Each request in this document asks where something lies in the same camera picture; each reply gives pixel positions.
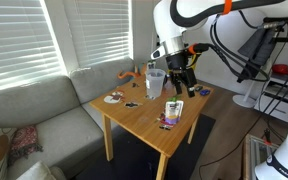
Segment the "gray couch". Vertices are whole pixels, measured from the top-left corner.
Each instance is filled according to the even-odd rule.
[[[37,161],[64,172],[104,146],[101,115],[88,105],[96,97],[129,78],[120,71],[133,71],[132,60],[111,61],[78,69],[67,76],[41,80],[0,91],[0,127],[35,124],[43,152],[21,158],[8,168],[7,179],[15,179]],[[112,124],[113,137],[122,132]]]

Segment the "dark rug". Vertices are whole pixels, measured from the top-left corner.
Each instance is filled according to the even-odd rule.
[[[192,143],[188,144],[188,134],[169,159],[165,173],[166,180],[190,179],[215,120],[200,115]],[[114,158],[106,160],[103,154],[79,174],[77,180],[151,180],[155,179],[160,153],[143,143],[130,133],[125,133],[113,141]]]

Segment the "window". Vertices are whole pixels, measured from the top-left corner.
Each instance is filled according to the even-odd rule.
[[[0,89],[65,72],[39,0],[0,0]]]
[[[131,0],[64,0],[80,67],[131,57]]]

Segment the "clear plastic cup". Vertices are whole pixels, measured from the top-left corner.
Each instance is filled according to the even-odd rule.
[[[161,69],[146,70],[146,93],[149,98],[154,99],[161,95],[165,74]]]

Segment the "table leg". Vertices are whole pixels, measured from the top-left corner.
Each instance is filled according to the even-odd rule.
[[[187,141],[188,144],[191,144],[191,142],[192,142],[192,139],[193,139],[193,135],[194,135],[194,132],[195,132],[195,128],[196,128],[196,124],[197,124],[198,117],[199,117],[199,116],[197,116],[197,118],[195,119],[195,121],[194,121],[193,124],[192,124],[191,132],[190,132],[190,135],[189,135],[189,137],[188,137],[188,141]]]
[[[157,169],[156,180],[164,179],[167,162],[168,162],[168,157],[166,157],[164,154],[161,154],[160,162],[158,164],[158,169]]]
[[[112,133],[111,133],[111,120],[102,114],[102,121],[104,127],[104,142],[106,149],[106,159],[110,161],[113,159],[113,143],[112,143]]]

